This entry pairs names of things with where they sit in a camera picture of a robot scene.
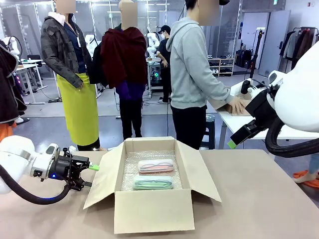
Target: shoe rack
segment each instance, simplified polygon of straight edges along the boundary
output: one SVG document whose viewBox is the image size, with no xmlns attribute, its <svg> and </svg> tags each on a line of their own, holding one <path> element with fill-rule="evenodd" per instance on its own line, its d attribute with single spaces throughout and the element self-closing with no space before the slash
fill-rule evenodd
<svg viewBox="0 0 319 239">
<path fill-rule="evenodd" d="M 233 75 L 235 58 L 208 58 L 208 61 L 213 64 L 209 68 L 213 71 L 215 77 Z"/>
</svg>

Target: black cap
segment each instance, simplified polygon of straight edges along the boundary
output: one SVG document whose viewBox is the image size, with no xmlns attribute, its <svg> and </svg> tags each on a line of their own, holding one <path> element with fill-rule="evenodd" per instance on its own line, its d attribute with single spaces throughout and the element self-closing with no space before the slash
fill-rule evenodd
<svg viewBox="0 0 319 239">
<path fill-rule="evenodd" d="M 229 3 L 229 0 L 219 0 L 219 5 L 224 6 Z"/>
<path fill-rule="evenodd" d="M 170 34 L 170 27 L 167 25 L 164 25 L 160 28 L 160 31 L 158 32 L 158 34 L 161 34 L 162 32 L 166 31 L 168 34 Z"/>
</svg>

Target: door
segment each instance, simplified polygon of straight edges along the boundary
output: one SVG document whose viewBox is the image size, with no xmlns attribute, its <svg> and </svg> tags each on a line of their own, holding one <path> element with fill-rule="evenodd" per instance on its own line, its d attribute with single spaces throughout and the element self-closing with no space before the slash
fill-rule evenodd
<svg viewBox="0 0 319 239">
<path fill-rule="evenodd" d="M 278 70 L 281 56 L 280 51 L 288 30 L 290 11 L 273 11 L 270 14 L 264 50 L 259 66 L 259 75 L 268 77 Z"/>
</svg>

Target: black pants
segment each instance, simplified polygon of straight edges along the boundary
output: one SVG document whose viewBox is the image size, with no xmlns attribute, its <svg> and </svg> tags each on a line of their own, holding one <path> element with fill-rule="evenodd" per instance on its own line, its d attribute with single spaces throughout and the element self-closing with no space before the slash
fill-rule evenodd
<svg viewBox="0 0 319 239">
<path fill-rule="evenodd" d="M 86 146 L 78 145 L 78 150 L 79 151 L 93 151 L 94 148 L 95 149 L 100 148 L 100 138 L 98 138 L 98 140 L 95 141 L 94 143 L 86 145 Z"/>
<path fill-rule="evenodd" d="M 169 95 L 171 94 L 170 84 L 170 68 L 163 68 L 160 70 L 160 77 L 163 81 L 163 102 L 168 103 Z"/>
<path fill-rule="evenodd" d="M 123 128 L 123 139 L 132 137 L 132 124 L 135 137 L 142 137 L 142 98 L 131 100 L 120 100 L 120 114 Z"/>
<path fill-rule="evenodd" d="M 206 109 L 207 106 L 183 110 L 171 107 L 178 141 L 197 150 L 200 148 L 206 132 Z"/>
</svg>

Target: cardboard box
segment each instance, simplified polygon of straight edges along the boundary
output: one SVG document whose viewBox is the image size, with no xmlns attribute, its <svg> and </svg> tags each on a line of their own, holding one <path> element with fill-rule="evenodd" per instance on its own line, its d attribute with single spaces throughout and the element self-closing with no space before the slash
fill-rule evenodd
<svg viewBox="0 0 319 239">
<path fill-rule="evenodd" d="M 183 189 L 121 191 L 126 154 L 174 150 Z M 198 150 L 172 137 L 130 138 L 105 154 L 84 209 L 115 194 L 114 233 L 194 230 L 191 191 L 221 198 Z"/>
<path fill-rule="evenodd" d="M 240 82 L 230 88 L 230 95 L 232 96 L 237 96 L 245 102 L 246 106 L 251 102 L 251 96 L 250 94 L 243 95 L 241 93 L 241 88 L 242 88 L 243 82 Z M 233 109 L 230 105 L 228 105 L 225 101 L 218 101 L 214 100 L 212 98 L 207 99 L 208 102 L 213 106 L 213 108 L 216 111 L 222 112 L 222 111 L 227 111 L 233 116 L 250 116 L 250 114 L 245 110 L 244 114 L 236 114 L 233 112 Z"/>
</svg>

